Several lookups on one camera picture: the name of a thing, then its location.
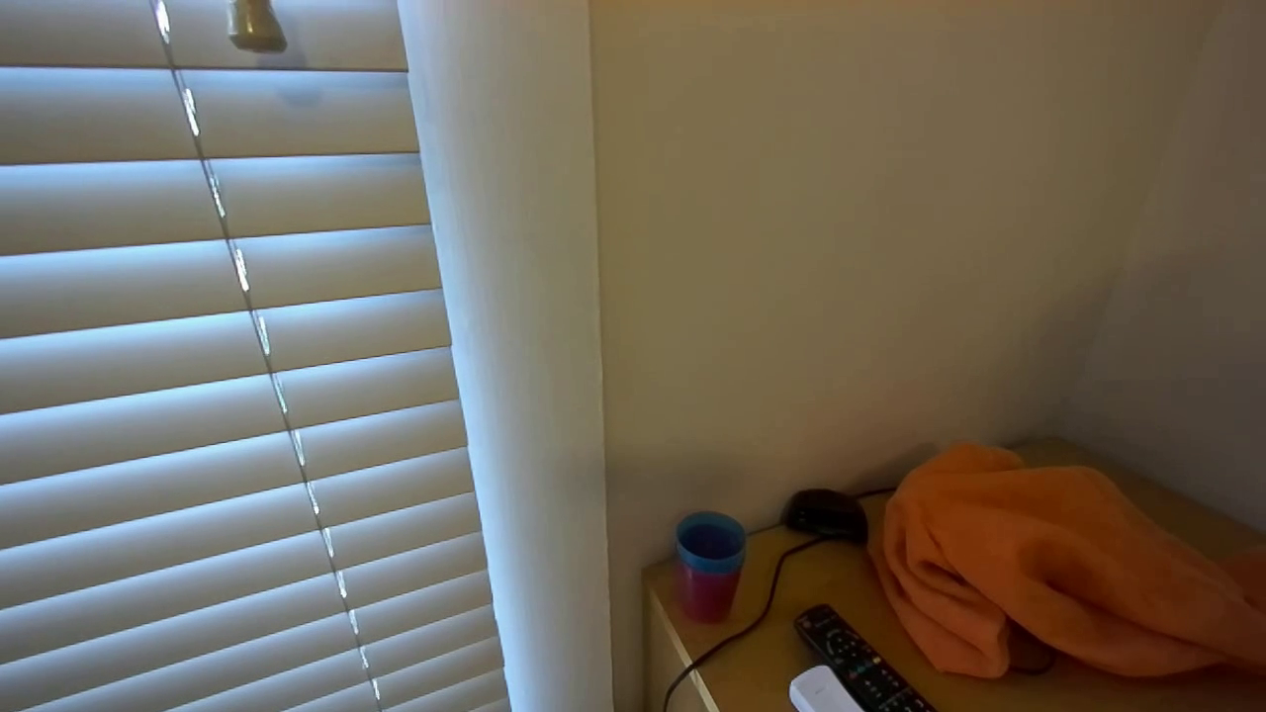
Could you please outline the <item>orange fleece towel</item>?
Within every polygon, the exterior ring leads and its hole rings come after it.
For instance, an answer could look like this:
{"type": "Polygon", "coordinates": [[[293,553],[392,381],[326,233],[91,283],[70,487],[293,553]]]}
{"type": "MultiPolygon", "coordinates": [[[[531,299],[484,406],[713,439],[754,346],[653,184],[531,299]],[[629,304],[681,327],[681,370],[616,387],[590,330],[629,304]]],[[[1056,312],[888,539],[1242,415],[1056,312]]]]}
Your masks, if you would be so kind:
{"type": "Polygon", "coordinates": [[[936,671],[1000,681],[1019,642],[1134,681],[1266,669],[1261,553],[1187,544],[1096,468],[950,445],[888,499],[869,566],[936,671]]]}

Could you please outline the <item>white window blinds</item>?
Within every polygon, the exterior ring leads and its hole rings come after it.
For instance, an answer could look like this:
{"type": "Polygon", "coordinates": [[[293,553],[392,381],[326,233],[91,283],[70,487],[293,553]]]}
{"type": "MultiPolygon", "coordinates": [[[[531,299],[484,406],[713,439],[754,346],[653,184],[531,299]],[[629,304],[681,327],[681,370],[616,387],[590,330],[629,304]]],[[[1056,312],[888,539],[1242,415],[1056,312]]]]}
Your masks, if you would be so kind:
{"type": "Polygon", "coordinates": [[[0,712],[505,712],[394,0],[0,0],[0,712]]]}

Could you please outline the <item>white remote control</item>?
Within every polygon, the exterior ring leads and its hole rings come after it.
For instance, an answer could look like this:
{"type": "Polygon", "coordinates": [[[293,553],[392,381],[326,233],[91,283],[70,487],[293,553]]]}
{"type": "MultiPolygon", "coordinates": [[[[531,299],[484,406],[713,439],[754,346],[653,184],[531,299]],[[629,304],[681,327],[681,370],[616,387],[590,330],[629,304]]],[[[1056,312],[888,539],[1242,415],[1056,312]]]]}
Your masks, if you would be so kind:
{"type": "Polygon", "coordinates": [[[841,681],[827,664],[803,669],[787,683],[787,698],[794,712],[864,712],[864,705],[841,689],[841,681]]]}

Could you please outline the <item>light wooden cabinet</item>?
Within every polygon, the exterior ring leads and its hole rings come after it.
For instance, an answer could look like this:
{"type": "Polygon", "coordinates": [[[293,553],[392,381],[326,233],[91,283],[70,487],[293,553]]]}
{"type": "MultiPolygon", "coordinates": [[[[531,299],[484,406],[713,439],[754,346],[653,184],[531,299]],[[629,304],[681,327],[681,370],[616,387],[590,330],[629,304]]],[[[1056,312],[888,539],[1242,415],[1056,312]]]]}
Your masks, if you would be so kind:
{"type": "Polygon", "coordinates": [[[816,656],[794,617],[832,605],[936,712],[1266,712],[1266,681],[1207,669],[1168,681],[1121,681],[1075,660],[1004,681],[935,671],[892,611],[865,551],[764,526],[748,539],[732,617],[681,611],[681,566],[646,573],[646,712],[793,712],[787,683],[816,656]]]}

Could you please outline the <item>stacked blue and pink cups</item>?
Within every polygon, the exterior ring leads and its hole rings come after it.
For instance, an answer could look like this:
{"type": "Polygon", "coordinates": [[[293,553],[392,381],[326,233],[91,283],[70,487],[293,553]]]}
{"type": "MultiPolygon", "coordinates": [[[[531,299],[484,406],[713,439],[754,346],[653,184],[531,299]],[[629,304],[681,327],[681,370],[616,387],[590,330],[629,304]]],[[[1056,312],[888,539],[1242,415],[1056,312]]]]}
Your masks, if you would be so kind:
{"type": "Polygon", "coordinates": [[[744,553],[748,528],[720,508],[696,508],[675,523],[681,610],[691,621],[724,621],[732,611],[744,553]]]}

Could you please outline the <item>black power adapter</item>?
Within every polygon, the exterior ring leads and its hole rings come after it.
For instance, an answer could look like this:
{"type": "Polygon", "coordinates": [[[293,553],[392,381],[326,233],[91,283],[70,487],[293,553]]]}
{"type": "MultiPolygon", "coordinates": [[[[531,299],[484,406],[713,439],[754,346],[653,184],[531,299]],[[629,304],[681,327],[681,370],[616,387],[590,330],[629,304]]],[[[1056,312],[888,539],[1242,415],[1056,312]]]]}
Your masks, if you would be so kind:
{"type": "Polygon", "coordinates": [[[785,526],[799,532],[864,540],[865,508],[840,489],[794,489],[785,505],[785,526]]]}

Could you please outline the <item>black TV remote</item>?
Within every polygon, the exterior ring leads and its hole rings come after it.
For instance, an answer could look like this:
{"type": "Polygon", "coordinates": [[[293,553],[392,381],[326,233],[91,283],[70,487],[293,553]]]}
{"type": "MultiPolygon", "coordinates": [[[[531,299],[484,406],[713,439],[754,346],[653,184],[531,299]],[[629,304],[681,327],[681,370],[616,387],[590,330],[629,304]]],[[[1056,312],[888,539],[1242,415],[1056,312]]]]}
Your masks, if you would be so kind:
{"type": "Polygon", "coordinates": [[[794,634],[860,712],[935,712],[832,605],[803,610],[794,634]]]}

